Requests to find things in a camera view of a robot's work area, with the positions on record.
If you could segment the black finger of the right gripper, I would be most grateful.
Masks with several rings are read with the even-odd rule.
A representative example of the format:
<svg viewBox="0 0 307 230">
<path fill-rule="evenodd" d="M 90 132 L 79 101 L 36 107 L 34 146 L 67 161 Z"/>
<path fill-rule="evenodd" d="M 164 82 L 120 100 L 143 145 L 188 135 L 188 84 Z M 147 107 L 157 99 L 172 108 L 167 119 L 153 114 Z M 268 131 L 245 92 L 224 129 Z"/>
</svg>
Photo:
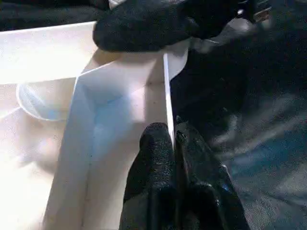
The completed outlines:
<svg viewBox="0 0 307 230">
<path fill-rule="evenodd" d="M 93 40 L 105 51 L 158 51 L 216 37 L 237 11 L 236 0 L 126 0 L 101 16 Z"/>
</svg>

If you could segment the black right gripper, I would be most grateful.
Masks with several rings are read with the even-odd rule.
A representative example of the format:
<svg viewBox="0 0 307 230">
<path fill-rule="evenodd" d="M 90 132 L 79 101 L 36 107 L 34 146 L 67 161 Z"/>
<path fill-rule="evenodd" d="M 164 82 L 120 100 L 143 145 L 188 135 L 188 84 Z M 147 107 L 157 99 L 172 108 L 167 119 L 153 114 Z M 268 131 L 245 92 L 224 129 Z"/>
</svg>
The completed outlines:
<svg viewBox="0 0 307 230">
<path fill-rule="evenodd" d="M 239 0 L 237 18 L 246 19 L 252 23 L 269 18 L 272 9 L 270 0 Z"/>
</svg>

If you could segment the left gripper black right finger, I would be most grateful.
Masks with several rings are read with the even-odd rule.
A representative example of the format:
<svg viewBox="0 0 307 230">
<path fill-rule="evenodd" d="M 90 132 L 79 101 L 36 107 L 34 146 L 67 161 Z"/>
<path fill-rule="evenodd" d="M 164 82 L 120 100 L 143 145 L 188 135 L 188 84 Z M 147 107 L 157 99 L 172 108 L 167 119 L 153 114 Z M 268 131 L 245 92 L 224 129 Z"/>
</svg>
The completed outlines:
<svg viewBox="0 0 307 230">
<path fill-rule="evenodd" d="M 242 203 L 227 167 L 211 151 L 201 133 L 179 116 L 175 154 L 183 230 L 248 230 Z"/>
</svg>

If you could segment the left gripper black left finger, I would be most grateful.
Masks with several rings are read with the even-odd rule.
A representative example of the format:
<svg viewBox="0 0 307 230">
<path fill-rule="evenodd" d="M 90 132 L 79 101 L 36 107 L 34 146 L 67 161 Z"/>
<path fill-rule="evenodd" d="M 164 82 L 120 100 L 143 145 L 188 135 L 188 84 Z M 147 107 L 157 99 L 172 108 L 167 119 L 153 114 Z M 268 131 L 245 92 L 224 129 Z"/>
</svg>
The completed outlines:
<svg viewBox="0 0 307 230">
<path fill-rule="evenodd" d="M 174 230 L 176 211 L 175 157 L 164 123 L 142 133 L 130 167 L 120 217 L 121 230 Z"/>
</svg>

